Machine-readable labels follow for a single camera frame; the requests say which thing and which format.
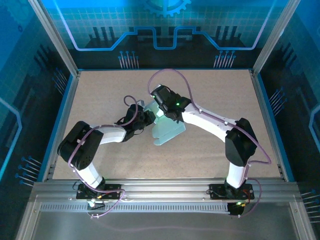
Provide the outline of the light blue paper box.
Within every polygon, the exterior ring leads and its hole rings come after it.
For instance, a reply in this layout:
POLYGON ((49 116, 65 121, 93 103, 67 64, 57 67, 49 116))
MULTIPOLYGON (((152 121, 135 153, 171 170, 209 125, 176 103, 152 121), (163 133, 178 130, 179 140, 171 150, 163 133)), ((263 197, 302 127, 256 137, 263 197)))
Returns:
POLYGON ((144 110, 153 112, 155 115, 152 137, 154 138, 153 144, 156 146, 163 145, 186 130, 183 122, 177 123, 166 117, 155 100, 148 103, 144 110))

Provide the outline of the aluminium mounting beam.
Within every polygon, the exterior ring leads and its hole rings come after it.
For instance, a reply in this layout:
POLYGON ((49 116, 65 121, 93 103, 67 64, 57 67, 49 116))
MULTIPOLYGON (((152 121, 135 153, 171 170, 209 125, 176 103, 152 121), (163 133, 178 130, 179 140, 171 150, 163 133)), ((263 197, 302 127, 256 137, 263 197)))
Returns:
MULTIPOLYGON (((132 178, 110 179, 106 184, 120 184, 125 190, 123 199, 130 202, 209 202, 206 193, 210 184, 223 184, 223 178, 132 178)), ((301 202, 296 182, 280 178, 248 180, 255 197, 261 203, 301 202)), ((76 200, 74 179, 53 179, 36 182, 30 202, 67 202, 76 200)))

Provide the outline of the grey metal panel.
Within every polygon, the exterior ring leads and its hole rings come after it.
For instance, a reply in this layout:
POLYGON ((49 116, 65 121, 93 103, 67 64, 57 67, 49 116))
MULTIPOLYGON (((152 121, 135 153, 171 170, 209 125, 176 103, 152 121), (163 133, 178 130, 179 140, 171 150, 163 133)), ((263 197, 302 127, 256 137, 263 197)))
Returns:
POLYGON ((92 219, 61 204, 27 204, 13 240, 320 240, 300 202, 261 203, 237 218, 205 212, 111 212, 92 219))

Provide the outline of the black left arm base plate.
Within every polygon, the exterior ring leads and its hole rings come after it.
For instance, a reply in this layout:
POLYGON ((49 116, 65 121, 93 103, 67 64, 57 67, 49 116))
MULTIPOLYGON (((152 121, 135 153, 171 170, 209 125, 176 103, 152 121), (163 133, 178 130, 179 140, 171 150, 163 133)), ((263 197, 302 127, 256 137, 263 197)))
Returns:
POLYGON ((120 198, 120 188, 120 184, 106 184, 104 190, 107 192, 97 192, 84 184, 79 184, 75 198, 77 200, 118 200, 120 198))

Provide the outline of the aluminium side rail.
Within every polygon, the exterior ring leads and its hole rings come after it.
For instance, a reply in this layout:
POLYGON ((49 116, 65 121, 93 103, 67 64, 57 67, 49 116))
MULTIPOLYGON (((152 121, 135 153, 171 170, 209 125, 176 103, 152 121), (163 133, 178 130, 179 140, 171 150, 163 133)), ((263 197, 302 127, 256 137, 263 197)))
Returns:
POLYGON ((287 159, 283 143, 279 137, 278 128, 275 126, 275 118, 266 95, 266 90, 259 77, 252 70, 249 71, 250 80, 256 94, 257 104, 260 110, 261 123, 251 122, 259 144, 271 159, 271 164, 252 163, 248 172, 249 177, 277 178, 287 182, 288 176, 284 161, 287 159))
POLYGON ((63 140, 64 133, 67 127, 71 107, 76 94, 77 86, 79 83, 79 74, 77 76, 71 75, 62 101, 57 113, 57 117, 51 132, 51 136, 43 157, 42 165, 37 177, 37 182, 46 182, 50 177, 50 168, 55 164, 58 159, 57 149, 63 140))

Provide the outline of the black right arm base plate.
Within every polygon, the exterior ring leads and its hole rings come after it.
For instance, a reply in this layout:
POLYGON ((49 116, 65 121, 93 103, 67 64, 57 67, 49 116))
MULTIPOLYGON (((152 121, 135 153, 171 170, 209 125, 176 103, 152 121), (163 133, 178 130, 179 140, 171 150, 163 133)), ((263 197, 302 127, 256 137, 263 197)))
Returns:
POLYGON ((242 184, 239 188, 234 188, 227 184, 210 184, 206 193, 211 200, 253 200, 255 194, 253 186, 248 183, 242 184))

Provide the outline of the aluminium frame post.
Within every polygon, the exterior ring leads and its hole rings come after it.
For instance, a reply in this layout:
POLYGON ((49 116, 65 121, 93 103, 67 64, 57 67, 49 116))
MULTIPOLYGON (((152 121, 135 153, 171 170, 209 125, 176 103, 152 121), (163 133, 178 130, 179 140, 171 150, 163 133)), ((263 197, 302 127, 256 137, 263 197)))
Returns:
POLYGON ((28 0, 28 2, 69 72, 73 77, 77 77, 79 75, 78 68, 44 4, 41 0, 28 0))
POLYGON ((270 54, 272 53, 274 47, 276 46, 278 40, 283 35, 290 19, 295 13, 301 0, 288 0, 286 6, 281 12, 274 28, 272 29, 264 47, 262 48, 255 64, 252 68, 252 76, 257 77, 266 61, 268 60, 270 54))

